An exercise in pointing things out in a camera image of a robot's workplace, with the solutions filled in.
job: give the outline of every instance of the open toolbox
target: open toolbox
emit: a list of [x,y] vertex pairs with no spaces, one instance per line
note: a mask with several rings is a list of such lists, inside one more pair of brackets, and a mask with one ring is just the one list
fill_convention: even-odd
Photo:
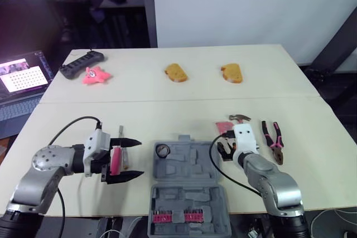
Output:
[[[225,192],[209,158],[210,142],[180,135],[154,147],[148,236],[231,237]],[[212,151],[218,163],[218,153]]]

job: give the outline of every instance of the black ring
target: black ring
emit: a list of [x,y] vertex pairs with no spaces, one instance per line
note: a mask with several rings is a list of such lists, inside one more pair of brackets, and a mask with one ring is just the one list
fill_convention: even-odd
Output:
[[[160,155],[160,152],[163,149],[167,149],[167,153],[165,155]],[[170,148],[166,144],[158,144],[155,148],[155,152],[159,158],[166,158],[170,154]]]

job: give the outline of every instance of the white cable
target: white cable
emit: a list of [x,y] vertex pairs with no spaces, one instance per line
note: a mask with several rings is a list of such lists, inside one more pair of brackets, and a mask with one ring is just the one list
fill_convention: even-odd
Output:
[[112,231],[117,232],[117,233],[123,235],[120,231],[117,231],[117,230],[108,230],[108,231],[104,231],[103,234],[102,234],[99,238],[103,238],[104,235],[106,235],[107,233],[112,232]]
[[323,213],[327,212],[329,210],[323,210],[321,211],[312,221],[311,221],[311,226],[310,226],[310,232],[311,232],[311,238],[314,238],[313,236],[313,224],[315,223],[315,221],[317,220],[318,217],[320,217]]
[[341,213],[346,213],[346,214],[357,214],[357,211],[353,211],[353,212],[347,212],[347,211],[343,211],[343,210],[339,210],[339,209],[334,209],[335,211],[339,211]]
[[126,236],[128,235],[128,232],[130,231],[130,229],[131,229],[131,227],[133,226],[133,224],[134,224],[134,222],[137,220],[137,219],[141,219],[142,217],[136,217],[136,218],[134,218],[134,220],[132,221],[132,223],[130,223],[130,225],[129,225],[129,228],[128,228],[128,230],[127,230],[127,233],[126,233]]
[[347,214],[355,214],[355,213],[357,213],[357,212],[347,212],[347,211],[343,211],[343,210],[339,210],[339,209],[328,209],[328,210],[323,210],[323,211],[321,211],[312,221],[311,221],[311,226],[310,226],[310,232],[311,232],[311,238],[315,238],[314,237],[314,235],[313,235],[313,224],[315,223],[315,221],[317,220],[317,218],[319,218],[323,213],[325,213],[325,212],[327,212],[327,211],[335,211],[335,213],[342,219],[342,220],[344,220],[344,221],[346,221],[346,222],[348,222],[348,223],[351,223],[351,224],[353,224],[353,225],[357,225],[357,224],[355,224],[355,223],[353,223],[353,222],[351,222],[351,221],[348,221],[348,220],[346,220],[346,219],[344,219],[343,217],[341,217],[338,213],[337,213],[337,211],[339,211],[339,212],[342,212],[342,213],[347,213]]
[[[130,230],[130,228],[133,226],[133,224],[134,224],[135,220],[137,220],[137,219],[139,219],[139,218],[142,218],[142,217],[136,217],[136,218],[134,218],[134,220],[132,221],[132,223],[130,223],[130,225],[129,225],[128,231],[129,231],[129,230]],[[117,232],[117,233],[119,233],[119,234],[123,235],[123,236],[124,236],[124,238],[125,238],[125,237],[127,237],[127,235],[128,235],[128,234],[124,235],[122,232],[117,231],[117,230],[108,230],[108,231],[103,232],[103,234],[102,234],[99,238],[103,238],[103,237],[104,237],[104,235],[106,235],[107,233],[112,232],[112,231]]]
[[343,221],[346,221],[346,222],[348,222],[348,223],[350,223],[350,224],[353,224],[353,225],[357,226],[356,223],[353,223],[352,221],[349,221],[349,220],[347,220],[347,219],[341,217],[341,215],[337,213],[337,210],[335,210],[335,213],[336,213],[336,215],[338,215],[339,218],[342,219]]

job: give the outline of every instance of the laptop screen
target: laptop screen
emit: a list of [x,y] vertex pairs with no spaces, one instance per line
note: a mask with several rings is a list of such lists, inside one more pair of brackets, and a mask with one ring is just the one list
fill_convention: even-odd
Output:
[[0,60],[0,100],[44,91],[53,74],[41,51]]

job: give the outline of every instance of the bread slice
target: bread slice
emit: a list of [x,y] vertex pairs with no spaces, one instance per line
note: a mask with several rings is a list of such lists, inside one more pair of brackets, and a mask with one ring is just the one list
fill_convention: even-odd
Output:
[[183,69],[178,64],[170,64],[165,73],[173,82],[184,82],[188,79]]
[[242,73],[238,64],[227,64],[222,66],[221,71],[225,80],[231,83],[241,83],[243,81]]

